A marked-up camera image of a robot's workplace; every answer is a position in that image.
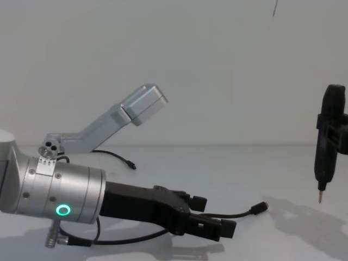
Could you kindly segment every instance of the black electric screwdriver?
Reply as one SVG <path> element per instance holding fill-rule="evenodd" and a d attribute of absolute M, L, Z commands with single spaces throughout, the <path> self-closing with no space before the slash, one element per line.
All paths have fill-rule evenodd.
<path fill-rule="evenodd" d="M 319 203 L 326 184 L 333 178 L 337 153 L 348 154 L 348 115 L 344 114 L 344 107 L 345 87 L 329 85 L 316 124 L 319 133 L 314 172 L 318 181 Z"/>

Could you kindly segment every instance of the black wire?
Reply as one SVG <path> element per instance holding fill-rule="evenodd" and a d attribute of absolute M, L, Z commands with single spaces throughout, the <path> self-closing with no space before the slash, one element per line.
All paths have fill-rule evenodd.
<path fill-rule="evenodd" d="M 93 239 L 93 242 L 98 241 L 100 237 L 100 232 L 101 232 L 100 220 L 99 220 L 99 217 L 97 217 L 97 234 L 96 234 L 96 237 Z"/>
<path fill-rule="evenodd" d="M 70 159 L 67 156 L 60 156 L 57 158 L 57 161 L 65 159 L 67 163 L 70 163 Z"/>
<path fill-rule="evenodd" d="M 109 154 L 111 156 L 114 156 L 115 158 L 123 161 L 124 163 L 126 163 L 128 165 L 128 167 L 130 167 L 131 169 L 133 170 L 136 170 L 136 166 L 133 162 L 131 162 L 130 160 L 127 160 L 125 159 L 124 157 L 114 153 L 114 152 L 111 152 L 111 151 L 103 151 L 103 150 L 93 150 L 92 152 L 95 152 L 95 153 L 105 153 L 105 154 Z"/>
<path fill-rule="evenodd" d="M 219 219 L 238 219 L 238 218 L 243 218 L 244 216 L 249 216 L 251 215 L 250 211 L 240 213 L 240 214 L 234 214 L 234 215 L 223 215 L 223 214 L 213 214 L 213 213 L 203 213 L 200 214 L 200 216 L 205 216 L 209 218 L 219 218 Z"/>
<path fill-rule="evenodd" d="M 276 4 L 275 4 L 274 9 L 273 9 L 272 17 L 274 17 L 276 15 L 277 6 L 278 6 L 278 0 L 276 0 Z"/>
<path fill-rule="evenodd" d="M 101 241 L 94 242 L 94 244 L 95 245 L 104 245 L 104 246 L 133 244 L 133 243 L 138 243 L 138 242 L 154 239 L 154 238 L 157 238 L 157 237 L 164 235 L 166 233 L 168 233 L 168 230 L 163 229 L 159 232 L 156 232 L 156 233 L 153 233 L 150 235 L 145 235 L 143 237 L 123 239 L 123 240 L 101 240 Z"/>
<path fill-rule="evenodd" d="M 111 151 L 93 150 L 92 152 L 109 154 L 109 155 L 111 155 L 111 156 L 116 157 L 117 159 L 120 159 L 120 160 L 123 161 L 123 162 L 127 162 L 127 160 L 126 160 L 124 157 L 122 157 L 122 156 L 120 156 L 120 155 L 117 155 L 116 153 L 111 152 Z"/>

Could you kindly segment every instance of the silver metal bracket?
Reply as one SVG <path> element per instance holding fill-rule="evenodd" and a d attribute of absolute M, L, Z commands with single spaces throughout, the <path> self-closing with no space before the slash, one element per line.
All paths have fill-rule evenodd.
<path fill-rule="evenodd" d="M 145 84 L 81 132 L 48 134 L 38 153 L 45 159 L 55 159 L 59 152 L 89 153 L 129 123 L 143 124 L 167 103 L 157 85 Z"/>

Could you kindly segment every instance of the white table surface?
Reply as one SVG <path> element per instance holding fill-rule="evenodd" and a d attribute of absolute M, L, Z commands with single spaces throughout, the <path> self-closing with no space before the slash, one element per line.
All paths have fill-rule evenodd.
<path fill-rule="evenodd" d="M 34 147 L 22 148 L 35 155 Z M 110 181 L 162 185 L 208 199 L 207 212 L 240 213 L 260 201 L 266 213 L 237 220 L 233 239 L 214 242 L 164 235 L 144 243 L 91 248 L 44 247 L 49 220 L 0 214 L 0 260 L 348 260 L 348 160 L 339 156 L 333 182 L 318 204 L 314 146 L 108 147 L 136 163 L 130 170 L 102 154 L 74 155 L 75 164 L 100 167 Z M 101 239 L 125 239 L 156 225 L 101 218 Z M 64 227 L 92 238 L 95 225 Z"/>

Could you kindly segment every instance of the led indicator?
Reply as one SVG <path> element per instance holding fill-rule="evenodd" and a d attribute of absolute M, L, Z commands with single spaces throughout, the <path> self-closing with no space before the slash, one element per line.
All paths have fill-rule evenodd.
<path fill-rule="evenodd" d="M 59 216 L 67 216 L 70 214 L 71 209 L 68 205 L 66 204 L 62 204 L 57 206 L 57 208 L 55 209 L 55 212 L 59 215 Z"/>

